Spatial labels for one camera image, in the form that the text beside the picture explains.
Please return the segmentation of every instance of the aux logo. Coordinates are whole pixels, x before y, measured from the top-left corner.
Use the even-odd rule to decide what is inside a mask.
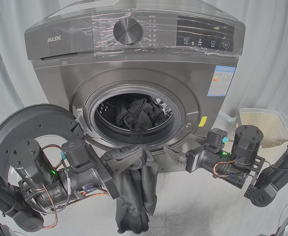
[[[48,38],[48,41],[47,41],[47,43],[48,42],[52,42],[52,41],[57,41],[57,40],[61,40],[61,35],[60,36],[56,36],[56,37],[50,37],[50,38]]]

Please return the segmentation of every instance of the white floor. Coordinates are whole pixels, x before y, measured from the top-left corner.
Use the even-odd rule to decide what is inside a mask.
[[[257,236],[275,233],[283,207],[288,203],[288,184],[265,208],[258,208],[243,197],[242,190],[214,179],[199,169],[158,175],[158,203],[150,218],[150,229],[142,235],[155,236]],[[284,210],[281,222],[288,215]],[[20,231],[10,218],[2,218],[12,229]],[[53,222],[45,218],[45,225]],[[120,235],[115,223],[115,201],[97,196],[68,207],[54,229],[27,235]]]

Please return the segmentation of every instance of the black cylinder motor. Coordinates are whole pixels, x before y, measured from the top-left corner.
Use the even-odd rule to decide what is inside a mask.
[[[239,126],[231,150],[232,159],[236,159],[234,164],[238,167],[251,167],[257,158],[263,137],[263,132],[256,126]]]

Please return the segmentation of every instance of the yellow warning label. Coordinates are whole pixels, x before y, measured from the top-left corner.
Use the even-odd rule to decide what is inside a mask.
[[[201,122],[199,124],[199,127],[203,127],[205,122],[206,122],[206,120],[207,120],[207,116],[203,116],[202,119],[201,119]]]

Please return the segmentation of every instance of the black clothes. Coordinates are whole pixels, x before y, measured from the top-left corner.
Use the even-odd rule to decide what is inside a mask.
[[[162,111],[146,98],[133,99],[130,104],[121,98],[115,102],[116,124],[128,127],[132,132],[145,132],[156,123],[165,121]]]
[[[157,196],[156,184],[158,163],[145,145],[131,145],[106,152],[102,157],[105,160],[118,156],[129,156],[138,148],[143,148],[143,155],[118,176],[114,182],[120,193],[117,198],[116,223],[118,232],[132,230],[134,233],[147,231],[148,213],[154,214]]]

